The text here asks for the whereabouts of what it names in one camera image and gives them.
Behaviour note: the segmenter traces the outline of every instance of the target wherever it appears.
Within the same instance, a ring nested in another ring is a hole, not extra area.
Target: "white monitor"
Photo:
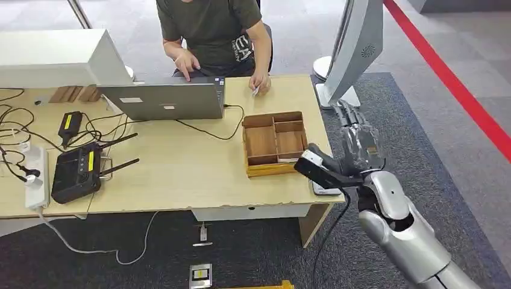
[[[132,84],[105,29],[0,33],[0,87]]]
[[[382,50],[382,0],[346,0],[332,56],[314,63],[316,75],[326,79],[316,85],[320,105],[330,108],[343,99],[360,106],[353,84]]]

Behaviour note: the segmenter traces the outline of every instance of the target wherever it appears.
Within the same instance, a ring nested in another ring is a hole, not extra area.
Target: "man's hand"
[[[186,81],[190,81],[190,74],[194,69],[200,69],[201,65],[199,60],[187,49],[181,48],[178,57],[175,59],[177,69],[181,71],[186,78]]]
[[[268,75],[268,71],[259,72],[256,70],[248,81],[248,87],[250,87],[251,90],[255,90],[259,87],[259,94],[261,95],[267,93],[271,87],[271,78]]]

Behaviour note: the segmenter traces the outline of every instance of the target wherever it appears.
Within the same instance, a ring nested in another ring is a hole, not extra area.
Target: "red line on floor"
[[[419,51],[422,57],[424,57],[424,60],[444,83],[445,87],[447,87],[479,128],[481,128],[481,130],[494,143],[497,149],[511,163],[511,138],[509,135],[507,135],[507,133],[483,108],[479,101],[477,101],[474,95],[472,95],[458,77],[456,77],[453,71],[447,66],[447,64],[445,64],[440,56],[438,56],[428,41],[412,24],[410,19],[406,17],[399,6],[393,0],[383,0],[383,3],[406,36],[408,36],[408,39],[410,39],[415,48]]]

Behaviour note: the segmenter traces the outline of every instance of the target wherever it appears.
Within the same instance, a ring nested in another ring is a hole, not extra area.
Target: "wooden tray with compartments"
[[[246,116],[242,126],[249,177],[296,172],[293,166],[307,149],[302,112]]]

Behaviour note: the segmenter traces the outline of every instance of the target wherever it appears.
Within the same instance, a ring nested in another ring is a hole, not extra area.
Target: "gray carpet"
[[[508,288],[511,280],[481,232],[415,115],[389,73],[369,73],[356,85],[367,119],[379,130],[387,169],[395,173],[454,260],[483,288]],[[334,154],[338,124],[324,112]],[[318,236],[323,236],[342,205]],[[92,215],[53,224],[82,249],[120,248],[131,260],[143,246],[150,213]],[[215,288],[275,285],[289,279],[311,288],[313,256],[321,238],[301,248],[297,219],[214,222],[209,247],[198,238],[190,212],[160,213],[145,256],[120,266],[113,255],[79,255],[40,225],[0,238],[0,288],[187,288],[188,266],[213,264]],[[377,246],[360,231],[354,205],[333,232],[319,265],[320,288],[410,288]]]

